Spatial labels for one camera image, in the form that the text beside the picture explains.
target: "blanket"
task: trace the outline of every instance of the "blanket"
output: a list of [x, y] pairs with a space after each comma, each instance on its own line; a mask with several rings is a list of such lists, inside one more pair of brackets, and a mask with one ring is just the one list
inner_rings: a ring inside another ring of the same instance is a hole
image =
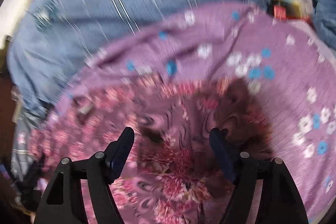
[[[33, 131], [30, 151], [47, 154], [48, 178], [62, 157], [87, 158], [130, 126], [137, 140], [112, 186], [124, 220], [214, 223], [230, 185], [217, 172], [208, 134], [229, 128], [239, 149], [284, 160], [313, 220], [336, 194], [335, 69], [316, 45], [255, 5], [176, 14], [88, 58]], [[249, 223], [257, 208], [258, 195]]]

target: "metal bolt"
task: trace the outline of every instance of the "metal bolt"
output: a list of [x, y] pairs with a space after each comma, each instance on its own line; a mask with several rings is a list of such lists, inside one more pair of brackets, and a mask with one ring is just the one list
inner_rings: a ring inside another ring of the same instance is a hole
[[64, 158], [61, 160], [62, 164], [67, 164], [69, 162], [69, 158]]
[[241, 152], [240, 153], [240, 156], [243, 158], [243, 159], [248, 159], [250, 157], [250, 154], [247, 153], [247, 152]]
[[276, 164], [282, 164], [284, 161], [282, 160], [282, 159], [280, 159], [280, 158], [275, 158], [275, 163]]
[[97, 152], [96, 154], [95, 154], [95, 157], [96, 158], [98, 158], [98, 159], [101, 159], [102, 157], [104, 157], [104, 152]]

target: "floral pattern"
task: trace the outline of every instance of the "floral pattern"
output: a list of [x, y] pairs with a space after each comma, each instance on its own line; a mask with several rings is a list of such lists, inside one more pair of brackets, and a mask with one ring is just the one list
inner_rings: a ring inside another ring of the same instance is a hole
[[236, 66], [242, 60], [242, 54], [240, 52], [231, 53], [226, 59], [226, 64], [228, 66]]
[[315, 145], [310, 144], [306, 147], [306, 149], [304, 151], [304, 157], [306, 159], [309, 159], [314, 155], [314, 152], [315, 152]]
[[310, 103], [315, 103], [316, 102], [316, 98], [317, 98], [317, 93], [316, 93], [316, 89], [314, 87], [310, 87], [307, 90], [307, 100]]
[[[235, 101], [228, 103], [233, 96]], [[132, 83], [94, 90], [72, 100], [66, 115], [52, 127], [32, 132], [30, 149], [36, 157], [42, 151], [46, 154], [43, 172], [49, 179], [48, 174], [63, 157], [74, 161], [87, 159], [117, 140], [125, 126], [132, 127], [134, 145], [121, 177], [110, 186], [125, 222], [138, 221], [132, 219], [134, 213], [130, 214], [130, 210], [135, 210], [137, 219], [184, 224], [202, 214], [205, 203], [216, 207], [214, 193], [225, 189], [224, 197], [230, 197], [232, 186], [217, 182], [224, 178], [213, 164], [213, 153], [205, 153], [193, 138], [201, 138], [201, 143], [205, 143], [208, 128], [223, 127], [231, 112], [240, 122], [234, 134], [237, 140], [230, 141], [239, 141], [238, 147], [244, 145], [244, 150], [249, 151], [245, 143], [251, 136], [258, 136], [258, 148], [267, 150], [267, 119], [240, 79], [164, 85], [157, 74], [142, 75]], [[198, 128], [204, 124], [206, 129], [199, 134], [188, 132], [191, 124]], [[246, 128], [253, 134], [247, 135]], [[89, 222], [95, 223], [87, 184], [82, 188]]]
[[235, 74], [237, 77], [244, 77], [246, 76], [247, 72], [249, 70], [249, 66], [246, 64], [238, 65], [235, 70]]
[[209, 57], [210, 53], [212, 52], [212, 45], [201, 45], [197, 49], [197, 54], [200, 58], [206, 59]]
[[292, 143], [294, 145], [302, 145], [305, 142], [305, 136], [301, 132], [297, 132], [293, 134]]
[[261, 63], [262, 57], [259, 54], [251, 54], [246, 63], [251, 67], [258, 67]]
[[336, 121], [330, 122], [327, 127], [327, 134], [331, 135], [336, 130]]
[[311, 119], [311, 116], [305, 116], [300, 118], [299, 124], [299, 131], [302, 133], [308, 133], [313, 128], [313, 120]]
[[321, 110], [321, 122], [322, 124], [325, 124], [329, 121], [329, 118], [331, 116], [331, 111], [329, 108], [327, 107], [324, 107], [322, 110]]

